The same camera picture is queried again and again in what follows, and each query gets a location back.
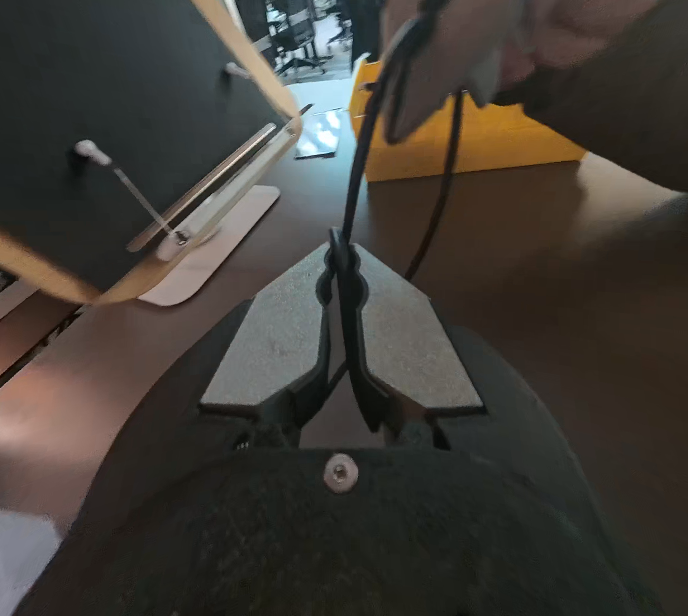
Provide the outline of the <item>black pegboard stand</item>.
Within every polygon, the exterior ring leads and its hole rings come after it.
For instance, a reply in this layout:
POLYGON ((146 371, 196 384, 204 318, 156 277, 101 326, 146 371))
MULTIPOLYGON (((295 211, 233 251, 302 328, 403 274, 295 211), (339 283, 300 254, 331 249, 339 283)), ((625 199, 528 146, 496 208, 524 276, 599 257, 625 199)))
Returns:
POLYGON ((146 293, 301 132, 218 0, 1 0, 1 270, 65 302, 146 293), (253 79, 228 76, 236 62, 253 79), (90 139, 174 230, 179 247, 90 139))

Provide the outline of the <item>person's right forearm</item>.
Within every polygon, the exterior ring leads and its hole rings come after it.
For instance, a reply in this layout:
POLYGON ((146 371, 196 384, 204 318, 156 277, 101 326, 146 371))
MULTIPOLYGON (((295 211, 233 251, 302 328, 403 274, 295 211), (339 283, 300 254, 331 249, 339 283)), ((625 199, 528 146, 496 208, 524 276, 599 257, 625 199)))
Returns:
POLYGON ((687 192, 687 0, 663 0, 605 52, 538 71, 525 113, 594 155, 687 192))

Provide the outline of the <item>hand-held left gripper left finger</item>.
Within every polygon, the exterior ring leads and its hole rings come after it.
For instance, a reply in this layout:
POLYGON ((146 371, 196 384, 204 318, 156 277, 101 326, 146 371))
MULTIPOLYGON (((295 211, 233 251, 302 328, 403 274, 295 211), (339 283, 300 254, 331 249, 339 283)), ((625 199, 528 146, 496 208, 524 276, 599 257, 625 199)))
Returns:
POLYGON ((324 243, 260 290, 200 409, 302 428, 328 397, 330 245, 324 243))

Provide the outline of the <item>yellow plastic bin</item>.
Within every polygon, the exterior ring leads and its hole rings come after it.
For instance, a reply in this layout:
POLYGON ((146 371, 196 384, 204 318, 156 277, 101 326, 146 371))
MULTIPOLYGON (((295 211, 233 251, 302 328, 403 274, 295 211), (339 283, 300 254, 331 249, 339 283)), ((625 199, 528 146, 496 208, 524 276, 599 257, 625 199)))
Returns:
MULTIPOLYGON (((376 122, 367 157, 369 183, 441 175, 449 143, 453 99, 404 142, 384 140, 383 119, 376 122)), ((490 171, 539 164, 579 162, 587 150, 527 117, 520 105, 463 103, 458 159, 453 173, 490 171)))

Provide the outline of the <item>glossy black tile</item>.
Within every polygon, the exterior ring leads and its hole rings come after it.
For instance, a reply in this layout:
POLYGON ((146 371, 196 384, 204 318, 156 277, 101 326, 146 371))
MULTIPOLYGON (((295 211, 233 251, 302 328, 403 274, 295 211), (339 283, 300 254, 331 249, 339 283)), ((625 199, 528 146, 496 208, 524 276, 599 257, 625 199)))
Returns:
POLYGON ((306 112, 295 149, 296 160, 331 158, 336 155, 341 135, 341 110, 306 112))

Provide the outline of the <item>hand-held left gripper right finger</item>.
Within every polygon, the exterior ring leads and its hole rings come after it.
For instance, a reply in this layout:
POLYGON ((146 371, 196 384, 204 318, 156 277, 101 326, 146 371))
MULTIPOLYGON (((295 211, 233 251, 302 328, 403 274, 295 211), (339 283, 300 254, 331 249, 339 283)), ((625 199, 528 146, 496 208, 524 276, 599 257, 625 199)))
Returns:
POLYGON ((371 431, 484 411, 430 299, 356 243, 344 248, 344 340, 371 431))

